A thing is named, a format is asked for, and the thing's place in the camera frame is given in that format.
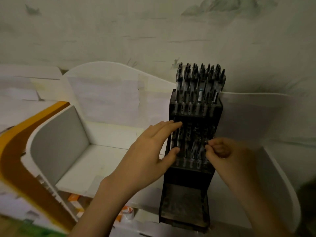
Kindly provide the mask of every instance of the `forearm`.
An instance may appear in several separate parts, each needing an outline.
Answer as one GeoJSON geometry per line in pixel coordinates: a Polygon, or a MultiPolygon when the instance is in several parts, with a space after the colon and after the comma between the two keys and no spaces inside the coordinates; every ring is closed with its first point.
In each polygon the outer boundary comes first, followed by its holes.
{"type": "Polygon", "coordinates": [[[132,196],[133,193],[122,183],[117,183],[110,177],[105,178],[90,206],[69,236],[108,236],[116,216],[132,196]]]}
{"type": "Polygon", "coordinates": [[[261,187],[237,195],[257,237],[292,237],[261,187]]]}

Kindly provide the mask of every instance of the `right hand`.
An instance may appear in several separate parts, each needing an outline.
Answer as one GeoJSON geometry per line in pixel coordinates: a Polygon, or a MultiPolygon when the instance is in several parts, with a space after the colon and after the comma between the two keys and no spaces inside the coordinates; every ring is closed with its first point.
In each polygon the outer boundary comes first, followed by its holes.
{"type": "Polygon", "coordinates": [[[214,138],[205,146],[206,157],[237,196],[260,187],[253,151],[228,138],[214,138]]]}

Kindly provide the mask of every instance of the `white desk organizer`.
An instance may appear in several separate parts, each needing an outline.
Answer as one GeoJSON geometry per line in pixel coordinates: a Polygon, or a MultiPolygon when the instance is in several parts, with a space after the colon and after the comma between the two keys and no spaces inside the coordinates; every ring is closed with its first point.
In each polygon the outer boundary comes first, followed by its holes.
{"type": "MultiPolygon", "coordinates": [[[[33,132],[26,147],[24,162],[28,164],[25,166],[29,169],[32,164],[36,166],[56,195],[61,190],[93,197],[101,179],[112,173],[143,129],[86,121],[66,77],[113,79],[119,76],[121,79],[138,79],[140,75],[146,76],[148,90],[158,88],[171,93],[175,88],[175,83],[118,63],[87,63],[67,72],[62,81],[72,95],[70,103],[73,105],[33,132]]],[[[221,99],[224,100],[224,111],[216,134],[255,141],[264,137],[277,111],[290,102],[286,95],[262,93],[224,92],[221,99]]],[[[295,231],[301,216],[296,193],[270,153],[261,148],[258,156],[258,172],[263,188],[289,230],[295,231]]],[[[162,178],[138,192],[127,204],[158,213],[162,178]]],[[[208,196],[211,220],[251,228],[242,207],[217,172],[211,181],[208,196]]]]}

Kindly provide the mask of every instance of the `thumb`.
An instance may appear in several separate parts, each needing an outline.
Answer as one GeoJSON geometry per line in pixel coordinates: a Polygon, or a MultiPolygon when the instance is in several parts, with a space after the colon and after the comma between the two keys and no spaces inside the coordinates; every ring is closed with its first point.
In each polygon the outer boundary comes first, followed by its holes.
{"type": "Polygon", "coordinates": [[[206,149],[206,158],[211,162],[212,165],[219,160],[219,157],[215,154],[213,148],[209,145],[205,145],[206,149]]]}
{"type": "Polygon", "coordinates": [[[164,158],[162,158],[159,165],[164,173],[175,162],[175,160],[177,158],[177,153],[179,153],[179,151],[180,151],[180,148],[178,148],[178,147],[172,148],[169,151],[168,155],[166,155],[164,158]]]}

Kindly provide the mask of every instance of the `orange stripe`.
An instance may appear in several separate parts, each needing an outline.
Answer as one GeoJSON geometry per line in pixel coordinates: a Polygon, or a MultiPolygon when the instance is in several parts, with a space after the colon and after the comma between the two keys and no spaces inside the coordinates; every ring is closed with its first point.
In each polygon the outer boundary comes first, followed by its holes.
{"type": "Polygon", "coordinates": [[[59,101],[0,136],[0,179],[66,231],[74,227],[75,220],[23,166],[21,154],[31,133],[69,105],[59,101]]]}

